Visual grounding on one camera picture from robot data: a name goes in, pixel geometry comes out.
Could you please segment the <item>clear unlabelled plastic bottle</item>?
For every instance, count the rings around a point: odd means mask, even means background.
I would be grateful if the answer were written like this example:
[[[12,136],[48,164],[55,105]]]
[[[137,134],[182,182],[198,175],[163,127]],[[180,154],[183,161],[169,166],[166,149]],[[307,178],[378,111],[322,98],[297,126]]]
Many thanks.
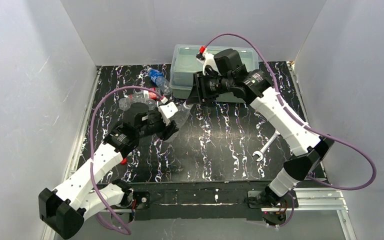
[[[178,112],[174,115],[174,117],[171,120],[171,123],[176,123],[177,127],[180,129],[182,126],[186,123],[187,118],[190,115],[191,109],[193,105],[188,105],[186,102],[183,104],[177,106]],[[168,140],[163,140],[164,142],[171,142],[175,139],[175,137],[178,135],[178,132],[171,136]]]

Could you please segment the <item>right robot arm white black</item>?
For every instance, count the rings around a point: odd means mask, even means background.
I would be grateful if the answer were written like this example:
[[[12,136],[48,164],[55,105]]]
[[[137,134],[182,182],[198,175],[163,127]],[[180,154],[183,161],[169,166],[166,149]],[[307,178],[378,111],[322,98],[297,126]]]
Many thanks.
[[[282,103],[274,80],[260,69],[247,70],[237,50],[224,49],[211,54],[202,46],[196,55],[202,70],[193,74],[187,104],[205,104],[219,95],[232,93],[255,109],[279,132],[292,150],[292,159],[283,164],[277,176],[259,196],[257,203],[275,204],[294,189],[323,160],[332,140],[309,130],[299,115]]]

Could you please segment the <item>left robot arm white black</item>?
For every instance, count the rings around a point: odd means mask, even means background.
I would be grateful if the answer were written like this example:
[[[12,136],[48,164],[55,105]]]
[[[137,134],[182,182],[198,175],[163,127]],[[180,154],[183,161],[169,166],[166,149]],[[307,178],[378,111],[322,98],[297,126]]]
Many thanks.
[[[167,140],[179,131],[174,120],[178,108],[173,102],[153,110],[135,103],[128,112],[128,120],[120,120],[108,132],[86,163],[54,189],[39,193],[39,218],[62,239],[75,236],[85,220],[110,206],[130,207],[134,190],[126,182],[115,180],[98,189],[97,181],[136,149],[140,139],[156,135]]]

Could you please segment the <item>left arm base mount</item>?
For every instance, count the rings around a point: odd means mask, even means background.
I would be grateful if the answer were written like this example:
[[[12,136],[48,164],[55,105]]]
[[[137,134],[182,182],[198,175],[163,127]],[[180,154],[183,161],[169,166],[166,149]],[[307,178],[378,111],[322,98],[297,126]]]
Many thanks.
[[[115,204],[118,209],[145,210],[150,207],[151,194],[148,191],[134,191],[125,194]]]

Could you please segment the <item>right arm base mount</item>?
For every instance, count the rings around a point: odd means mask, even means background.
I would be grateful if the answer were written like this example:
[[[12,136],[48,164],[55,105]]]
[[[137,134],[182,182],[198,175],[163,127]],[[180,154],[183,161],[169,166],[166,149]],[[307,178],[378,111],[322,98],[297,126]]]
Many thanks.
[[[265,191],[248,191],[244,203],[251,209],[263,210],[263,221],[270,227],[283,227],[290,222],[299,206],[296,192],[290,190],[286,195],[278,197],[276,194]]]

